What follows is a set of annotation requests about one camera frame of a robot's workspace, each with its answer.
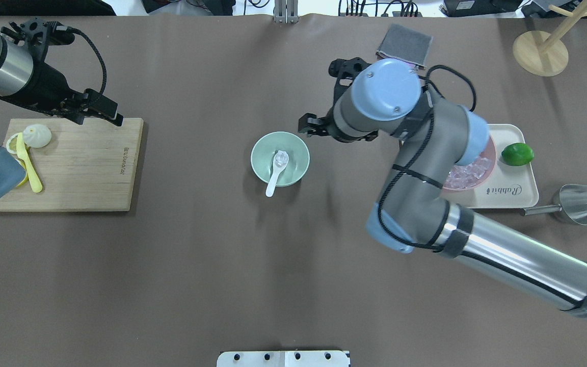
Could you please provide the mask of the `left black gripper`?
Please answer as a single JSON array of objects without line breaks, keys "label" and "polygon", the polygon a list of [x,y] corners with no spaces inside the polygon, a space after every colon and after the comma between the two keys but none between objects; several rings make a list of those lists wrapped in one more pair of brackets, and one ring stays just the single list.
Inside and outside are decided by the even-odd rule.
[{"label": "left black gripper", "polygon": [[[12,40],[16,48],[25,51],[33,61],[30,81],[8,98],[30,111],[48,116],[66,118],[81,125],[85,118],[99,118],[120,127],[123,116],[117,112],[117,103],[105,97],[108,73],[100,51],[83,31],[58,21],[30,19],[22,24],[9,23],[2,27],[6,40]],[[99,91],[86,88],[79,92],[71,89],[65,76],[46,63],[50,46],[72,44],[75,36],[83,37],[94,51],[102,69]]]}]

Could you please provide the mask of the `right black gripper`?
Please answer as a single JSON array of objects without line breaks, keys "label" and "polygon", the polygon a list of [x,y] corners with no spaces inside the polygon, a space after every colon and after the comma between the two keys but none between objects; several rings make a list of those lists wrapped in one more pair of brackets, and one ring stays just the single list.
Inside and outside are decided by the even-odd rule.
[{"label": "right black gripper", "polygon": [[378,132],[361,132],[356,130],[349,123],[342,111],[342,102],[349,102],[353,106],[350,97],[344,98],[344,94],[349,91],[352,82],[365,70],[370,63],[361,58],[352,58],[351,60],[337,59],[330,63],[328,73],[335,77],[333,90],[333,106],[328,113],[319,118],[313,113],[306,113],[298,121],[298,133],[308,137],[329,136],[338,142],[352,143],[359,140],[367,142],[378,137]]}]

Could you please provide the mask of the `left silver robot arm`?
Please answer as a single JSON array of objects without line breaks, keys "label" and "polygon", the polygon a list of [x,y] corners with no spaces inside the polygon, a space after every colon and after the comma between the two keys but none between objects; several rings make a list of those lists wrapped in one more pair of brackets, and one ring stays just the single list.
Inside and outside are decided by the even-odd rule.
[{"label": "left silver robot arm", "polygon": [[[101,84],[97,90],[73,89],[63,72],[46,60],[50,47],[72,44],[76,37],[86,41],[100,65]],[[119,127],[124,118],[117,103],[105,96],[107,84],[103,57],[84,31],[40,18],[12,22],[0,29],[0,102],[79,125],[86,118],[98,118]],[[17,163],[0,143],[0,199],[27,176],[28,166]]]}]

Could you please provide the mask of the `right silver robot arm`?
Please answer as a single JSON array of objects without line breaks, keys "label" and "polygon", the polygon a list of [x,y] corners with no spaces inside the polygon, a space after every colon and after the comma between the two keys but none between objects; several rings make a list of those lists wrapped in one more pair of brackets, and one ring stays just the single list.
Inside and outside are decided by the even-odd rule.
[{"label": "right silver robot arm", "polygon": [[400,253],[428,249],[458,260],[587,321],[587,261],[442,197],[452,167],[472,163],[490,133],[473,108],[443,97],[431,81],[434,70],[447,70],[475,93],[467,77],[445,65],[419,76],[396,59],[334,60],[328,68],[336,79],[333,106],[323,118],[303,115],[299,132],[342,143],[383,132],[399,141],[366,223],[373,239]]}]

